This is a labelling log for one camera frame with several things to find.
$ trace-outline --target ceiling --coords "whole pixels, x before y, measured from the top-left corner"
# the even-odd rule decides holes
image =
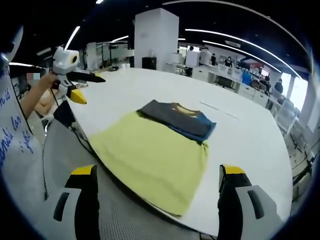
[[[14,15],[23,22],[24,35],[14,62],[40,65],[43,58],[36,53],[65,44],[76,26],[81,26],[69,49],[82,49],[90,42],[106,42],[126,35],[134,35],[135,15],[155,8],[164,8],[179,17],[179,37],[188,43],[203,44],[202,40],[226,44],[225,40],[241,44],[241,50],[251,53],[271,64],[282,64],[264,51],[241,41],[216,34],[190,32],[200,29],[228,34],[245,39],[274,53],[286,63],[310,71],[305,49],[309,43],[318,42],[311,24],[301,13],[313,15],[301,4],[286,1],[233,0],[227,4],[212,2],[183,2],[163,5],[168,0],[33,0],[23,3]],[[230,5],[248,7],[281,24],[304,46],[270,20],[251,11]]]

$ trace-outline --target stack of folded clothes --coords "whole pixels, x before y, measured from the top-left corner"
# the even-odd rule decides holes
[[[206,139],[215,126],[200,111],[153,100],[89,142],[104,165],[138,196],[182,216],[206,170]]]

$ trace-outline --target human hand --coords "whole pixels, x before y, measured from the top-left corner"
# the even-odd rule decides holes
[[[40,78],[38,86],[43,90],[46,91],[47,89],[52,88],[54,82],[58,80],[57,75],[55,75],[52,71],[44,75]]]

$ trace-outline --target desk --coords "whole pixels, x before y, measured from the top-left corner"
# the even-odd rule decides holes
[[[87,104],[69,101],[87,137],[115,124],[153,99],[202,111],[217,125],[208,139],[207,168],[182,217],[164,215],[199,232],[218,235],[219,167],[241,167],[276,203],[285,221],[291,210],[292,171],[285,141],[271,113],[244,97],[207,82],[168,72],[130,68],[101,73],[104,83],[81,89]]]

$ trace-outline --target yellow t-shirt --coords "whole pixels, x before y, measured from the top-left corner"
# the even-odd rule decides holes
[[[207,166],[208,146],[133,112],[89,142],[127,187],[158,208],[182,216]]]

